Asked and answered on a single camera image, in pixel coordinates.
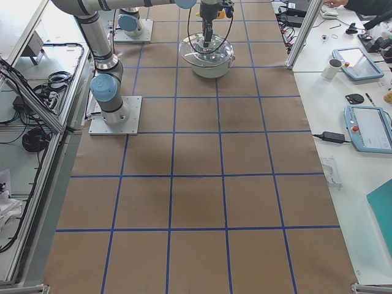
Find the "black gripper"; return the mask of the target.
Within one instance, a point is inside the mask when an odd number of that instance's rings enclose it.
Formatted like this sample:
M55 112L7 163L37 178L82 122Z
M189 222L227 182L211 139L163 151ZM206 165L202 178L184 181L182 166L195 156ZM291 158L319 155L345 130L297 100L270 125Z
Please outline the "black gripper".
M233 18L233 1L200 1L199 13L203 19L203 48L208 48L213 36L213 20L221 19L220 13L225 17Z

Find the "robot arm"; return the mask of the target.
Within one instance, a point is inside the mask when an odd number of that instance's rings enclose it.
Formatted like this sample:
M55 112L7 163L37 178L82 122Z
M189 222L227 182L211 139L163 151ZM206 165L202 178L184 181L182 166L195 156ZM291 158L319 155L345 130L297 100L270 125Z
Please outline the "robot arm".
M168 1L54 1L54 5L73 15L81 33L93 53L98 74L92 79L90 90L101 109L102 121L107 126L123 126L132 115L131 107L120 94L123 65L107 40L99 11L122 9L118 24L126 33L139 28L139 19L132 9L167 5ZM205 78L225 75L234 60L233 47L226 37L213 32L213 21L221 17L233 18L232 1L200 1L199 14L202 31L188 33L178 51L194 73Z
M127 36L139 36L143 32L139 9L136 7L120 9L118 15L118 26Z

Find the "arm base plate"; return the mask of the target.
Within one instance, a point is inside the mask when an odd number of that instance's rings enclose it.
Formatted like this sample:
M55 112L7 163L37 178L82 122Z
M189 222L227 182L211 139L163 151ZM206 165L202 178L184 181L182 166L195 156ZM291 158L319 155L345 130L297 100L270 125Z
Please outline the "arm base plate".
M96 103L89 127L90 135L137 135L142 96L122 96L122 107L113 113L101 111Z
M120 43L149 43L152 37L153 23L152 19L118 18L114 41Z

